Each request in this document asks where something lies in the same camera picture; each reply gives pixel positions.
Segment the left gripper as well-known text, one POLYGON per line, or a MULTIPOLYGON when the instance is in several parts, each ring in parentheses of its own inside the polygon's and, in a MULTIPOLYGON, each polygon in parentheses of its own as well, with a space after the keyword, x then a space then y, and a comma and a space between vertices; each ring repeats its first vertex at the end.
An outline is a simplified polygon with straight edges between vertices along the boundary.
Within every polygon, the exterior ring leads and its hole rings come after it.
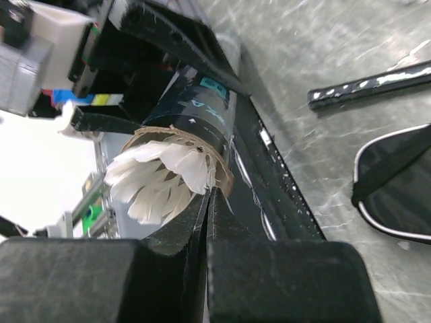
MULTIPOLYGON (((172 78, 164 65, 167 53, 249 94, 194 1, 103 1, 69 72, 73 92, 159 98, 172 78)), ((119 106, 77 106, 71 125, 79 132, 128 135, 139 128, 119 106)))

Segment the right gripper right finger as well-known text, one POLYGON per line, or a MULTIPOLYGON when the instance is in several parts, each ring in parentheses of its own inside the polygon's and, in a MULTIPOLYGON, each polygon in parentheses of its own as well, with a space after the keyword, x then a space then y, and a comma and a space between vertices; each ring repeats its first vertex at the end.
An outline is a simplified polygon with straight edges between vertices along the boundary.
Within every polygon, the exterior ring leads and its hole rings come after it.
POLYGON ((381 322, 364 261, 343 242, 253 237, 220 190, 208 209, 212 322, 381 322))

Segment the black shuttlecock tube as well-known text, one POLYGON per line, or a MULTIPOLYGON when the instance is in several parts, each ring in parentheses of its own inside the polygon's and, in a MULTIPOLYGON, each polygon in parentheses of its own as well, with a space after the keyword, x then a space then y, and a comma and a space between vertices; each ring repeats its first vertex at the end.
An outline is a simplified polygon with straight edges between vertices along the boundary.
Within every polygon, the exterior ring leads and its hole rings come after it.
POLYGON ((234 183, 229 162, 235 112, 236 93, 202 72, 185 67, 172 78, 123 151, 157 136, 192 140, 216 159, 215 186, 228 197, 234 183))

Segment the white shuttlecock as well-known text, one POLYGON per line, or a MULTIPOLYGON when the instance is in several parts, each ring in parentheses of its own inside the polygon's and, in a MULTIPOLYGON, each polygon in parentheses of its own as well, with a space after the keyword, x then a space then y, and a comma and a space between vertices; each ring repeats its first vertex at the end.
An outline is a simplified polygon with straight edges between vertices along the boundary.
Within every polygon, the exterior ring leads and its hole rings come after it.
POLYGON ((108 165, 104 177, 111 198, 130 204, 130 218, 161 226, 216 182, 215 157, 196 142, 177 136, 128 148, 108 165))

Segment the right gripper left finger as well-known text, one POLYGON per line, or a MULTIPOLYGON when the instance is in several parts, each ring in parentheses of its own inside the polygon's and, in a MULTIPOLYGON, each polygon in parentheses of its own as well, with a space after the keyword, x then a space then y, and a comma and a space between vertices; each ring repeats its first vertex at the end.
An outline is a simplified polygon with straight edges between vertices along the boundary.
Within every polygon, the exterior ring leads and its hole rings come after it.
POLYGON ((2 322, 201 322, 209 197, 142 240, 1 245, 2 322))

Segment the black racket cover bag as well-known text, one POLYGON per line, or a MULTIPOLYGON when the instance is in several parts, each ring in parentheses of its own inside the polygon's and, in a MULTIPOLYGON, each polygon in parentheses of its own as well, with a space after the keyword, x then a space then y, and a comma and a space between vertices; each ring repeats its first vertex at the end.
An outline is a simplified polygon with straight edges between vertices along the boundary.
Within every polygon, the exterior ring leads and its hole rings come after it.
POLYGON ((430 243, 430 125, 364 144, 354 159, 352 205, 394 238, 430 243))

